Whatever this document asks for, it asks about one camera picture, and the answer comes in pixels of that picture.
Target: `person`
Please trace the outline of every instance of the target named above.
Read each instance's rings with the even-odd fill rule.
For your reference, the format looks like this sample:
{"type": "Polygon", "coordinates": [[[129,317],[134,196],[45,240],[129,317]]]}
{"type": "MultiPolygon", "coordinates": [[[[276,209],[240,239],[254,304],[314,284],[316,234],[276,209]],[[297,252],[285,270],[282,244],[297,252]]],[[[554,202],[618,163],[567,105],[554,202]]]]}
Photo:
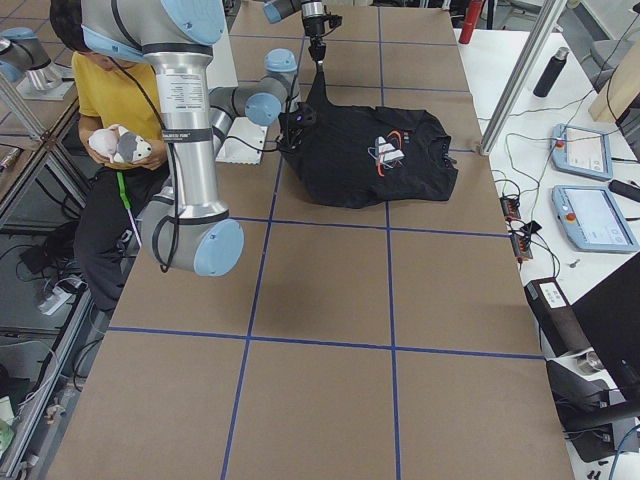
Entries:
{"type": "Polygon", "coordinates": [[[117,242],[131,228],[120,198],[117,173],[121,171],[124,177],[134,218],[169,175],[167,149],[157,115],[160,103],[155,73],[148,64],[115,60],[91,51],[81,28],[81,0],[51,0],[49,19],[56,35],[74,52],[79,137],[89,156],[100,165],[76,230],[75,259],[96,306],[111,316],[125,282],[117,242]],[[136,168],[115,170],[108,158],[89,147],[94,131],[113,124],[122,125],[151,144],[151,154],[135,162],[136,168]]]}

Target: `stuffed animal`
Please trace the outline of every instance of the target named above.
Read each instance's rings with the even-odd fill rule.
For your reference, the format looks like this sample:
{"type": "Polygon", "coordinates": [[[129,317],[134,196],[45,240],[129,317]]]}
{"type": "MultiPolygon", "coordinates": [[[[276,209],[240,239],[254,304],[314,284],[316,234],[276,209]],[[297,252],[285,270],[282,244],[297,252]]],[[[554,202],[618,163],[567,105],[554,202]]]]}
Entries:
{"type": "Polygon", "coordinates": [[[103,157],[108,157],[115,168],[133,168],[131,164],[151,155],[151,144],[140,135],[130,132],[122,125],[111,125],[93,132],[89,146],[103,157]]]}

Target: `blue cable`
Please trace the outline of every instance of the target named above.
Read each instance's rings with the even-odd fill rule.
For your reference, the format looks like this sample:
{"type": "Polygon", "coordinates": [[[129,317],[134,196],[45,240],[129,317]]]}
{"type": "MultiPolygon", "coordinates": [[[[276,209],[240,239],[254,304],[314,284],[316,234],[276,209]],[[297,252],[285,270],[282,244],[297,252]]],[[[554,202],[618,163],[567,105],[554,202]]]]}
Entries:
{"type": "Polygon", "coordinates": [[[640,429],[640,425],[636,425],[631,430],[629,430],[624,437],[622,437],[622,441],[620,442],[620,445],[618,445],[618,450],[616,450],[616,456],[614,457],[613,463],[611,464],[609,480],[613,480],[613,472],[615,472],[616,470],[616,464],[618,463],[618,458],[620,458],[620,454],[622,453],[622,446],[624,445],[624,442],[627,440],[627,438],[629,438],[629,436],[631,436],[632,433],[634,433],[638,429],[640,429]]]}

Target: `red cylinder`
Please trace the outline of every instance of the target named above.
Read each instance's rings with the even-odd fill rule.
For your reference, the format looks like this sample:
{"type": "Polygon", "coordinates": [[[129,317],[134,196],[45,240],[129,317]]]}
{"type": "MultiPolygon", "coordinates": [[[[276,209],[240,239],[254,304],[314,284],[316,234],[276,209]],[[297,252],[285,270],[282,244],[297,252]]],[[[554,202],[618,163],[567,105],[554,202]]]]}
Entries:
{"type": "Polygon", "coordinates": [[[478,18],[482,12],[482,0],[471,0],[469,8],[467,8],[467,15],[464,17],[464,26],[462,27],[462,33],[460,33],[460,43],[467,44],[471,40],[473,30],[476,28],[478,18]]]}

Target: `black monitor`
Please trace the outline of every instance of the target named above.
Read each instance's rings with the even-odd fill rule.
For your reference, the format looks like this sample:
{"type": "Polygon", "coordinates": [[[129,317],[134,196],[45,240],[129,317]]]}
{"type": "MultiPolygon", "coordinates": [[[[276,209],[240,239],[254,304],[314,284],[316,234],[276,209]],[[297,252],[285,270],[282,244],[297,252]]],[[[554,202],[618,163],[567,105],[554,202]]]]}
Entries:
{"type": "MultiPolygon", "coordinates": [[[[619,387],[589,382],[550,361],[551,389],[560,420],[586,462],[612,455],[640,417],[640,254],[629,259],[572,305],[604,368],[619,387]]],[[[623,450],[638,451],[637,436],[623,450]]]]}

